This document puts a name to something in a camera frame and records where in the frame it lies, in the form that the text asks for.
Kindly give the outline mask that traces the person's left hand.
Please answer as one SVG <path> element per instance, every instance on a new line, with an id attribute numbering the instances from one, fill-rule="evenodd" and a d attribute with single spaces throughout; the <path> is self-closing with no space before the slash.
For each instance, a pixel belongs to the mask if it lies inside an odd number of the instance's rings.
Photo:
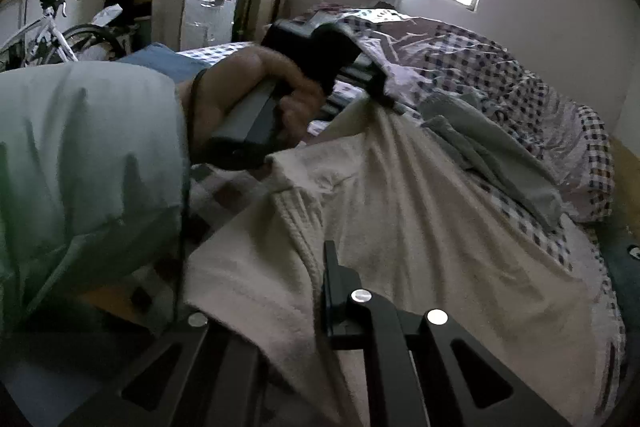
<path id="1" fill-rule="evenodd" d="M 281 80 L 292 92 L 282 98 L 280 109 L 285 139 L 295 145 L 306 138 L 308 124 L 326 101 L 320 86 L 304 77 L 286 56 L 249 46 L 235 52 L 204 72 L 198 82 L 177 84 L 177 93 L 192 132 L 191 148 L 197 150 L 222 124 L 232 106 L 266 78 Z"/>

